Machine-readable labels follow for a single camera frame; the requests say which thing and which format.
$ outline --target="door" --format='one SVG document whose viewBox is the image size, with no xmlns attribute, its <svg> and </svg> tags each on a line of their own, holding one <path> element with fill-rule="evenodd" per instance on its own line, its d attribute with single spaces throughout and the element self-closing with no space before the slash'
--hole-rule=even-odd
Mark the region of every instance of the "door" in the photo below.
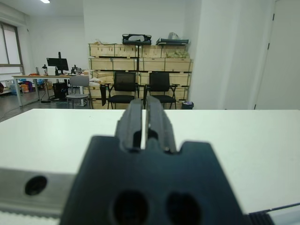
<svg viewBox="0 0 300 225">
<path fill-rule="evenodd" d="M 256 109 L 300 109 L 300 0 L 276 2 Z"/>
</svg>

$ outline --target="black chair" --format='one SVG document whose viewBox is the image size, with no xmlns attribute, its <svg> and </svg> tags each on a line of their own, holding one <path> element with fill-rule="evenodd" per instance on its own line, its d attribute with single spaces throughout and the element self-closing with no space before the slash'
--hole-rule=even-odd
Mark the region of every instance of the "black chair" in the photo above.
<svg viewBox="0 0 300 225">
<path fill-rule="evenodd" d="M 114 95 L 111 96 L 111 91 L 114 88 L 115 91 L 130 91 L 130 92 L 136 92 L 138 90 L 138 85 L 135 82 L 135 73 L 128 73 L 128 72 L 115 72 L 114 74 L 114 82 L 112 87 L 110 87 L 110 84 L 106 84 L 109 91 L 109 97 L 108 97 L 108 106 L 107 109 L 109 109 L 109 104 L 112 105 L 113 109 L 113 103 L 127 103 L 129 104 L 131 100 L 135 98 L 135 95 Z M 102 98 L 102 105 L 106 102 L 106 90 L 104 92 L 103 88 L 101 91 L 101 98 Z"/>
<path fill-rule="evenodd" d="M 144 91 L 144 106 L 145 106 L 145 99 L 147 97 L 147 92 L 149 91 L 150 95 L 157 98 L 160 103 L 171 103 L 170 109 L 172 107 L 172 104 L 175 103 L 175 109 L 176 109 L 176 97 L 175 97 L 175 91 L 178 87 L 177 84 L 170 85 L 170 76 L 169 73 L 150 73 L 149 77 L 149 84 L 146 85 L 145 91 Z M 173 96 L 165 95 L 165 93 L 169 90 L 172 90 Z M 151 92 L 164 92 L 164 95 L 152 95 Z"/>
</svg>

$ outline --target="white table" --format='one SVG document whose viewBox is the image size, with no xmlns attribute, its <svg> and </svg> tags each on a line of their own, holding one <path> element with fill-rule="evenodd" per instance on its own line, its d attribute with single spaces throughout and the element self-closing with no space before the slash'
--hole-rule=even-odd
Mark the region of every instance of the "white table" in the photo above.
<svg viewBox="0 0 300 225">
<path fill-rule="evenodd" d="M 123 112 L 33 109 L 6 120 L 0 167 L 76 173 L 90 138 L 114 135 Z M 212 144 L 245 213 L 300 202 L 300 111 L 165 112 L 178 148 L 187 140 Z"/>
</svg>

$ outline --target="desk leg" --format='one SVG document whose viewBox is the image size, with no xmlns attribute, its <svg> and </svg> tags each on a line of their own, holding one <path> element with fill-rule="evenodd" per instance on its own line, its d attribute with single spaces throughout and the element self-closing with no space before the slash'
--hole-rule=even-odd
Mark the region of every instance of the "desk leg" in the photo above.
<svg viewBox="0 0 300 225">
<path fill-rule="evenodd" d="M 83 95 L 83 86 L 80 86 L 80 87 L 79 87 L 79 93 L 80 93 L 81 95 Z M 84 101 L 83 101 L 83 99 L 81 99 L 81 106 L 84 107 Z"/>
<path fill-rule="evenodd" d="M 22 105 L 22 96 L 21 96 L 21 92 L 20 92 L 20 86 L 19 86 L 19 83 L 18 83 L 18 79 L 14 78 L 14 82 L 15 82 L 15 91 L 17 92 L 19 106 L 23 106 Z"/>
<path fill-rule="evenodd" d="M 46 90 L 45 91 L 47 91 L 47 97 L 48 97 L 48 100 L 50 99 L 50 97 L 49 97 L 49 91 L 48 91 L 48 80 L 46 79 L 45 80 L 46 81 Z"/>
<path fill-rule="evenodd" d="M 34 86 L 36 87 L 37 97 L 38 97 L 39 101 L 42 101 L 41 98 L 40 98 L 40 96 L 39 96 L 39 92 L 38 92 L 38 83 L 37 83 L 37 80 L 33 79 L 33 83 L 34 83 Z"/>
</svg>

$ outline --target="gray chair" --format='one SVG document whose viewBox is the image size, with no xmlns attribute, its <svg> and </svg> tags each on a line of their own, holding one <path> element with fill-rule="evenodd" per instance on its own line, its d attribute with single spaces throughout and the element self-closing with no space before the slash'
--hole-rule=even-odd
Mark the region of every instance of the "gray chair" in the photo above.
<svg viewBox="0 0 300 225">
<path fill-rule="evenodd" d="M 89 88 L 90 78 L 89 76 L 72 76 L 70 78 L 70 85 L 71 85 L 71 93 L 73 93 L 74 86 L 82 86 L 88 87 L 89 93 L 88 94 L 70 94 L 67 95 L 67 107 L 69 108 L 69 100 L 72 101 L 72 108 L 74 109 L 74 100 L 86 100 L 86 104 L 88 105 L 89 109 L 93 109 L 93 104 L 91 100 L 90 88 Z"/>
</svg>

